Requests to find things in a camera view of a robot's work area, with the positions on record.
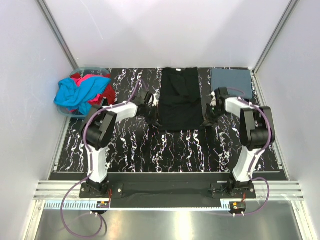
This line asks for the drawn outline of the black t shirt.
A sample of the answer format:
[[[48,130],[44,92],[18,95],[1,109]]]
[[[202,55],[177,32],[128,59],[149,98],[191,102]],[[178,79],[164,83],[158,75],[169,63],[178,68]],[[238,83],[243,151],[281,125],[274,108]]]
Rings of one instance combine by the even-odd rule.
[[[198,69],[164,68],[158,103],[160,131],[200,130],[204,122]]]

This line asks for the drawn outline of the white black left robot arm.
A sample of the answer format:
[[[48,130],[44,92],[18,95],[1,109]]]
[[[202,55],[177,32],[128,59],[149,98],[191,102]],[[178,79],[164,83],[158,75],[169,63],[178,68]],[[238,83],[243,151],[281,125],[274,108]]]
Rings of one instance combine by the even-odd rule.
[[[80,197],[103,198],[111,193],[106,167],[107,146],[118,122],[143,117],[149,125],[158,124],[159,95],[140,90],[129,100],[115,105],[91,108],[81,126],[81,136],[87,151],[88,172],[81,182]]]

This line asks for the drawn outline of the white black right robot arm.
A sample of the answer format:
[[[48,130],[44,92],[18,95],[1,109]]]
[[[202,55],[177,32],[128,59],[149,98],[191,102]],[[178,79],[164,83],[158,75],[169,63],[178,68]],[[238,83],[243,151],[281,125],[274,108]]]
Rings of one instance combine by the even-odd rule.
[[[252,189],[254,168],[265,150],[275,141],[276,133],[270,107],[255,105],[248,99],[231,95],[229,88],[220,87],[211,92],[211,102],[206,105],[202,125],[213,126],[226,114],[240,120],[241,152],[229,180],[220,192],[236,199]]]

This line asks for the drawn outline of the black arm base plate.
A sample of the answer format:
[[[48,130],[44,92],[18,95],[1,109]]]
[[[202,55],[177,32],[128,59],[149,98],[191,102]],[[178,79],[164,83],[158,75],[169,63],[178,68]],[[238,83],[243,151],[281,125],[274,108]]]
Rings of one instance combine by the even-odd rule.
[[[104,197],[121,203],[160,202],[200,204],[207,206],[214,200],[250,200],[256,198],[255,187],[242,197],[230,197],[220,192],[230,178],[229,173],[109,173],[111,193]]]

